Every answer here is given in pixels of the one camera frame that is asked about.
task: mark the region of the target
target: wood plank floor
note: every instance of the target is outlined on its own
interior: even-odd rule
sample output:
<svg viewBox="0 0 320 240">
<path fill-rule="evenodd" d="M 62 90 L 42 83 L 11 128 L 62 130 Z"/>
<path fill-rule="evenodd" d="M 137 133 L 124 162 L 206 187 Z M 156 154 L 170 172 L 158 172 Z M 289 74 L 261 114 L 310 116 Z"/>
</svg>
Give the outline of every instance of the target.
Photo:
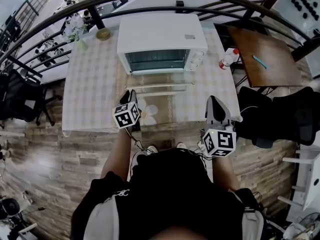
<svg viewBox="0 0 320 240">
<path fill-rule="evenodd" d="M 64 82 L 55 84 L 53 90 L 63 96 Z M 38 223 L 35 232 L 48 240 L 66 240 L 70 233 L 70 219 L 74 209 L 89 189 L 91 180 L 99 177 L 116 134 L 73 132 L 69 138 L 62 134 L 62 101 L 54 101 L 49 114 L 56 121 L 51 127 L 21 120 L 8 120 L 6 131 L 25 132 L 25 137 L 0 137 L 0 144 L 9 141 L 11 158 L 6 161 L 5 172 L 0 181 L 2 195 L 19 198 L 21 192 L 30 192 L 34 204 L 25 216 L 27 221 Z M 187 147 L 199 141 L 202 123 L 184 125 L 158 125 L 146 128 L 136 137 L 144 146 L 156 144 L 159 149 L 174 147 L 184 142 Z M 262 203 L 268 213 L 274 214 L 286 207 L 277 201 L 278 195 L 289 196 L 294 167 L 282 162 L 282 157 L 292 157 L 296 144 L 291 141 L 277 141 L 272 149 L 260 149 L 250 141 L 239 139 L 232 163 L 242 187 L 262 194 Z M 137 152 L 132 147 L 131 153 Z M 0 163 L 2 173 L 4 164 Z M 212 175 L 212 165 L 207 164 Z"/>
</svg>

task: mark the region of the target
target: white cube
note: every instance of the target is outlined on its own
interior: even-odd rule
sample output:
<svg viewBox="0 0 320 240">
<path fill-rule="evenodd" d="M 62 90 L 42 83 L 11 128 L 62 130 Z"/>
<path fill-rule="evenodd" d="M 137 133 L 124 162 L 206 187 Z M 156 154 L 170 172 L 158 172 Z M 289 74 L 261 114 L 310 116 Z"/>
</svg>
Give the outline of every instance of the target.
<svg viewBox="0 0 320 240">
<path fill-rule="evenodd" d="M 135 102 L 114 107 L 112 116 L 119 129 L 134 126 L 139 119 L 140 112 Z"/>
<path fill-rule="evenodd" d="M 209 157 L 226 157 L 236 150 L 234 131 L 209 129 L 202 138 Z"/>
</svg>

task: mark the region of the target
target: table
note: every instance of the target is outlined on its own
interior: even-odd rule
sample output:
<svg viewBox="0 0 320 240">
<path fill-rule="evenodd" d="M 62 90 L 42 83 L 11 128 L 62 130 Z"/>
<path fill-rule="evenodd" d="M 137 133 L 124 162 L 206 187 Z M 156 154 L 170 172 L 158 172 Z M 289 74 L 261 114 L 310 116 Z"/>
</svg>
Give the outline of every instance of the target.
<svg viewBox="0 0 320 240">
<path fill-rule="evenodd" d="M 124 88 L 134 83 L 141 86 L 155 82 L 194 83 L 177 95 L 139 98 L 138 106 L 143 111 L 141 126 L 204 121 L 210 95 L 222 100 L 231 117 L 241 121 L 231 71 L 218 67 L 224 55 L 219 35 L 215 28 L 203 30 L 208 52 L 196 72 L 140 76 L 127 75 L 118 59 L 118 30 L 112 30 L 106 41 L 96 39 L 96 30 L 83 35 L 88 50 L 81 51 L 74 45 L 68 64 L 62 109 L 63 134 L 68 136 L 71 131 L 118 132 L 112 108 L 124 93 Z"/>
<path fill-rule="evenodd" d="M 251 87 L 302 86 L 299 69 L 284 41 L 247 29 L 228 27 L 240 51 Z M 253 55 L 267 65 L 265 69 Z"/>
</svg>

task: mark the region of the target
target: wire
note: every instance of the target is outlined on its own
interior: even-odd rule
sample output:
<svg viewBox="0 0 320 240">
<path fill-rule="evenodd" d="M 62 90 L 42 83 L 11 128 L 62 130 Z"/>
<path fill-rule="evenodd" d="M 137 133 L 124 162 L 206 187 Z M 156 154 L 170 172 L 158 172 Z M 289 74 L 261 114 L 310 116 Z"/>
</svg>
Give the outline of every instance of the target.
<svg viewBox="0 0 320 240">
<path fill-rule="evenodd" d="M 126 133 L 130 136 L 130 138 L 134 140 L 134 145 L 135 145 L 135 146 L 137 146 L 141 151 L 147 150 L 146 148 L 144 148 L 144 146 L 142 145 L 142 143 L 141 143 L 140 140 L 136 140 L 135 137 L 133 137 L 133 136 L 129 133 L 129 131 L 128 131 L 127 128 L 124 128 L 124 129 L 125 129 Z"/>
<path fill-rule="evenodd" d="M 240 112 L 240 114 L 243 112 L 243 111 L 245 111 L 246 109 L 249 109 L 249 108 L 258 108 L 257 106 L 247 106 L 245 109 L 243 109 L 241 112 Z"/>
<path fill-rule="evenodd" d="M 138 153 L 144 152 L 144 151 L 147 151 L 147 154 L 146 154 L 146 153 L 144 154 L 144 155 L 146 155 L 146 156 L 150 155 L 150 154 L 148 154 L 148 152 L 150 152 L 151 154 L 154 154 L 154 153 L 155 153 L 153 150 L 148 149 L 148 148 L 136 152 L 136 153 L 133 155 L 132 161 L 131 161 L 131 164 L 130 164 L 130 177 L 132 177 L 132 168 L 133 168 L 133 163 L 134 163 L 135 156 L 136 156 Z"/>
<path fill-rule="evenodd" d="M 266 219 L 266 222 L 269 223 L 270 225 L 274 226 L 276 229 L 280 230 L 282 233 L 285 232 L 285 230 L 284 230 L 282 227 L 280 227 L 279 225 L 277 225 L 277 224 L 274 223 L 273 221 Z"/>
<path fill-rule="evenodd" d="M 257 201 L 258 203 L 261 203 L 262 194 L 261 194 L 259 191 L 253 192 L 252 194 L 254 195 L 254 198 L 256 199 L 256 201 Z"/>
<path fill-rule="evenodd" d="M 36 210 L 29 211 L 29 212 L 27 212 L 27 213 L 25 213 L 25 214 L 22 214 L 22 215 L 32 214 L 32 213 L 34 213 L 34 212 L 43 211 L 43 210 L 45 210 L 45 209 L 46 209 L 46 208 L 44 208 L 44 207 L 39 207 L 39 208 L 36 209 Z"/>
<path fill-rule="evenodd" d="M 200 158 L 202 158 L 202 159 L 204 159 L 204 160 L 207 160 L 207 161 L 211 161 L 212 159 L 215 158 L 214 156 L 212 156 L 212 157 L 205 156 L 205 155 L 204 155 L 203 153 L 201 153 L 201 152 L 196 153 L 195 151 L 190 150 L 190 148 L 188 148 L 187 150 L 188 150 L 188 152 L 189 152 L 191 155 L 196 154 L 198 157 L 200 157 Z"/>
</svg>

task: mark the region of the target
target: clear plastic container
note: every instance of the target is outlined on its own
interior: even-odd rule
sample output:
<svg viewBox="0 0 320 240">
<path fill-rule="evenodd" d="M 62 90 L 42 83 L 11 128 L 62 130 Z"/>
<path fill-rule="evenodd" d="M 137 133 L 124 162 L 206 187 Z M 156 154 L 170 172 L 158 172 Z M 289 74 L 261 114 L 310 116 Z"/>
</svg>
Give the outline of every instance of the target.
<svg viewBox="0 0 320 240">
<path fill-rule="evenodd" d="M 219 62 L 219 67 L 223 70 L 226 70 L 230 67 L 232 63 L 236 61 L 239 55 L 239 50 L 238 49 L 233 49 L 232 52 L 227 53 L 224 55 L 223 59 L 220 60 Z"/>
</svg>

